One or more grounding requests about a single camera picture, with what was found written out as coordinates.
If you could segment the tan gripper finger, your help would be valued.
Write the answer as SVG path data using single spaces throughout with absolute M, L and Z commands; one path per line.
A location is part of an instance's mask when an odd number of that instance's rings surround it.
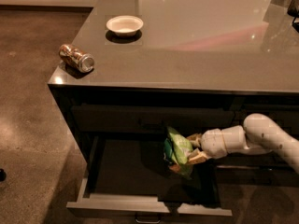
M 195 133 L 187 137 L 187 139 L 191 142 L 193 147 L 201 146 L 201 138 L 202 135 L 200 133 Z
M 188 164 L 195 165 L 198 163 L 205 162 L 207 160 L 207 155 L 204 151 L 200 151 L 198 148 L 195 149 L 188 157 Z

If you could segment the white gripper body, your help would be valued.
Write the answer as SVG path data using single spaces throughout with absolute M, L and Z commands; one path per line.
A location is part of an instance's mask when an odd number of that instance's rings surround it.
M 227 155 L 223 135 L 220 129 L 206 131 L 201 138 L 201 149 L 212 159 L 220 159 Z

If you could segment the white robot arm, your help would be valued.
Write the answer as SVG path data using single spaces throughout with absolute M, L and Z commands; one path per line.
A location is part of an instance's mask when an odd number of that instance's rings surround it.
M 262 155 L 274 151 L 299 174 L 299 141 L 263 114 L 248 115 L 243 125 L 195 133 L 188 140 L 195 148 L 189 157 L 190 164 L 224 158 L 233 153 Z

